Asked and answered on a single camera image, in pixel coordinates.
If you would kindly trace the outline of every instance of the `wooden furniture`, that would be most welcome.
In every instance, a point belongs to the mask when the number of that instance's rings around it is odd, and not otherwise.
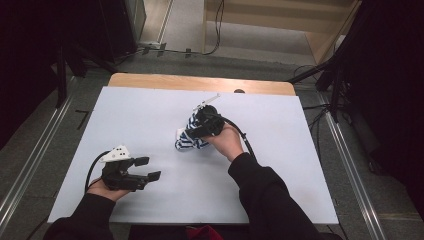
[[[215,21],[221,3],[204,1],[203,50],[206,21]],[[225,0],[222,22],[304,31],[319,64],[349,29],[359,5],[358,0]]]
[[[255,81],[161,74],[116,73],[109,81],[112,87],[140,87],[172,90],[234,92],[295,96],[293,85],[287,82]]]

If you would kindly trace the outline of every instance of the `floor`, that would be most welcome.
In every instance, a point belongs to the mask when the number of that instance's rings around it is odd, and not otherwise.
[[[144,1],[147,10],[149,9],[147,6],[154,0]],[[163,0],[158,2],[162,2],[166,8],[172,3],[170,11],[162,10],[159,14],[166,20],[163,21],[166,23],[163,34],[153,34],[154,37],[150,39],[142,38],[142,43],[153,45],[166,43],[166,49],[169,50],[185,51],[186,48],[190,48],[192,51],[200,51],[199,33],[203,1]],[[213,27],[213,23],[208,25],[207,49],[212,49],[215,45]],[[121,71],[134,73],[284,81],[307,70],[310,68],[309,65],[315,64],[302,32],[234,24],[223,24],[221,30],[221,46],[212,56],[192,56],[184,59],[184,56],[177,54],[157,57],[150,53],[130,57],[119,68]],[[86,78],[73,78],[69,82],[69,91],[73,94],[70,95],[63,113],[54,111],[52,106],[55,105],[56,93],[52,93],[21,126],[8,145],[0,151],[4,166],[0,169],[2,176],[0,193],[3,197],[10,193],[9,190],[16,183],[21,169],[28,167],[25,163],[38,161],[35,166],[36,171],[29,176],[31,181],[23,184],[25,193],[18,196],[20,200],[18,204],[9,209],[13,214],[10,219],[7,219],[7,226],[2,226],[0,229],[1,239],[25,239],[39,223],[40,228],[32,239],[42,239],[43,233],[49,226],[43,223],[43,219],[49,214],[54,204],[67,167],[72,161],[84,132],[88,121],[84,116],[93,109],[102,86],[108,83],[108,78],[108,73],[98,68],[90,69]],[[296,93],[303,106],[320,104],[320,95],[325,98],[331,94],[331,91],[318,94],[314,89],[314,82],[315,79],[310,77],[295,85]],[[320,109],[305,111],[305,117],[311,122],[319,112]],[[39,146],[37,142],[52,116],[60,119],[61,123],[53,129],[50,138],[44,139],[46,140],[44,150],[34,156],[32,152],[34,146]],[[329,125],[331,121],[324,118],[320,124],[320,132],[314,131],[312,137],[317,143],[317,134],[319,135],[323,171],[341,224],[317,226],[318,229],[335,231],[343,239],[351,240],[424,239],[423,222],[403,186],[390,176],[375,175],[369,171],[366,153],[355,131],[342,116],[339,119],[341,119],[339,126],[349,147],[351,158],[372,202],[372,207],[377,213],[378,223],[381,225],[384,236],[375,238],[370,233],[364,212],[358,204],[360,198],[355,195],[352,181],[349,179],[340,151],[334,141],[334,133]],[[112,224],[111,227],[116,239],[126,238],[129,226]]]

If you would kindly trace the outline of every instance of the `gray floor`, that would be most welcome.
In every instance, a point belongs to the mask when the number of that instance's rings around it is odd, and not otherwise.
[[[174,1],[175,3],[180,1],[181,4],[187,3],[183,0]],[[180,14],[177,14],[177,6],[172,13],[178,16]],[[169,22],[178,25],[178,21],[175,19],[170,19]],[[172,25],[167,26],[164,40],[168,43],[167,46],[170,49],[173,46],[175,48],[181,46],[183,49],[186,47],[195,49],[193,47],[195,43],[186,42],[187,37],[178,37],[176,33],[184,32],[178,31]],[[292,36],[294,39],[298,39],[297,42],[301,42],[302,37],[299,33],[289,32],[286,34],[287,39]],[[223,37],[223,48],[213,56],[192,56],[186,59],[184,55],[178,54],[165,54],[162,57],[157,57],[155,53],[151,52],[147,55],[130,57],[119,68],[121,71],[131,73],[284,81],[293,76],[294,70],[299,65],[313,64],[310,52],[302,47],[304,42],[286,44],[285,49],[281,49],[281,53],[272,58],[266,53],[270,51],[269,49],[264,51],[265,54],[263,51],[252,50],[261,45],[256,45],[257,47],[244,51],[242,47],[229,47],[226,44],[227,40],[225,40],[229,38],[228,35]],[[242,41],[236,43],[245,47],[249,44]],[[278,42],[270,44],[273,44],[272,46],[276,48],[280,47]],[[305,70],[307,70],[307,67],[299,69],[297,74]],[[94,68],[89,70],[86,78],[76,79],[77,87],[73,91],[72,102],[9,224],[1,235],[1,239],[25,239],[48,216],[87,123],[86,121],[82,122],[84,114],[78,113],[78,111],[91,111],[93,109],[102,86],[107,85],[109,78],[110,75],[103,69]],[[310,78],[295,86],[296,93],[303,106],[312,106],[319,103],[317,93],[313,88],[314,82],[315,80]],[[54,113],[55,101],[56,93],[53,92],[20,127],[7,146],[0,151],[0,159],[3,163],[3,167],[0,168],[0,175],[2,176],[0,195],[2,197],[12,187],[14,180],[31,155],[32,149]],[[319,110],[305,111],[308,122],[311,122],[318,112]],[[404,187],[390,176],[377,176],[370,173],[367,166],[367,156],[354,130],[342,117],[340,117],[340,120],[343,134],[387,238],[424,239],[423,222],[416,213]],[[316,140],[316,132],[313,132],[312,137]],[[345,230],[348,239],[351,240],[372,239],[325,119],[321,120],[319,137],[323,171],[341,224],[340,226],[317,227],[321,231],[330,231],[331,229],[331,231],[343,236],[344,239],[347,238],[344,237],[342,230]],[[32,239],[42,239],[48,226],[46,223],[42,224]],[[128,229],[128,225],[112,224],[116,239],[126,239]]]

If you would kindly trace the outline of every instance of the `red object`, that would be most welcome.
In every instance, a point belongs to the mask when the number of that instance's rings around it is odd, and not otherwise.
[[[224,240],[211,226],[201,228],[187,228],[186,233],[190,240]]]

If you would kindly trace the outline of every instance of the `robotic hand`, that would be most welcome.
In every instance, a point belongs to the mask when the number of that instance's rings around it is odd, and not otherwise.
[[[149,173],[147,176],[129,174],[128,168],[132,165],[136,167],[146,165],[149,163],[149,158],[131,158],[128,149],[122,145],[100,155],[93,163],[92,168],[99,159],[100,162],[106,163],[101,178],[111,190],[121,189],[135,192],[143,190],[149,182],[157,181],[160,178],[160,171]]]

